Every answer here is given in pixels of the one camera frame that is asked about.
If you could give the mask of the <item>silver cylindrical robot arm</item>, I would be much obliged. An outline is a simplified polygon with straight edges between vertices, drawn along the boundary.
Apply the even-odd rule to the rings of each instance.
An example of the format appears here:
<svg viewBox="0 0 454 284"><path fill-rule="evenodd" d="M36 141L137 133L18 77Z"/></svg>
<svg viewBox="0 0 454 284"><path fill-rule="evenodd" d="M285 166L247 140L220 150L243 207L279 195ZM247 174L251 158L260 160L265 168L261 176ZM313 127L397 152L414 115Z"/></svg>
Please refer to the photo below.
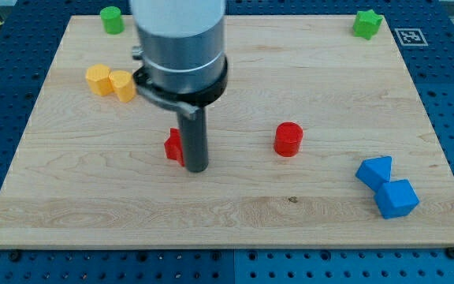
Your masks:
<svg viewBox="0 0 454 284"><path fill-rule="evenodd" d="M212 85L225 64L225 0L131 0L143 63L160 88L192 93Z"/></svg>

